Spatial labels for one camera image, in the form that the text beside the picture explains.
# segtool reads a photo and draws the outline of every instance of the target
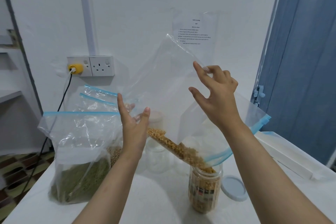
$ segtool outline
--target patterned floor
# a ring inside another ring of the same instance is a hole
[[[54,152],[47,152],[42,155],[24,195],[53,162],[54,155]],[[7,187],[0,190],[0,224],[19,203],[20,193],[33,171],[37,158],[38,154],[36,153],[0,156],[0,174],[3,175],[7,184]]]

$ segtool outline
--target forearm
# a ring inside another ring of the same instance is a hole
[[[294,185],[246,125],[222,131],[261,223],[331,223]]]
[[[119,223],[139,158],[122,154],[73,224]]]

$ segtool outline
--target light blue lid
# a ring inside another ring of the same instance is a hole
[[[249,197],[243,181],[233,175],[226,175],[222,178],[221,189],[234,201],[242,202]]]

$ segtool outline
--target blue door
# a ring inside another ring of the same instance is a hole
[[[279,0],[258,84],[274,131],[323,164],[336,149],[336,0]]]

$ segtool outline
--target left hand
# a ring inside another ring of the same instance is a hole
[[[122,154],[136,157],[139,160],[146,144],[151,110],[149,107],[146,107],[141,114],[139,124],[137,124],[136,120],[129,115],[120,93],[118,93],[118,109],[121,116],[121,123],[123,124],[124,143]]]

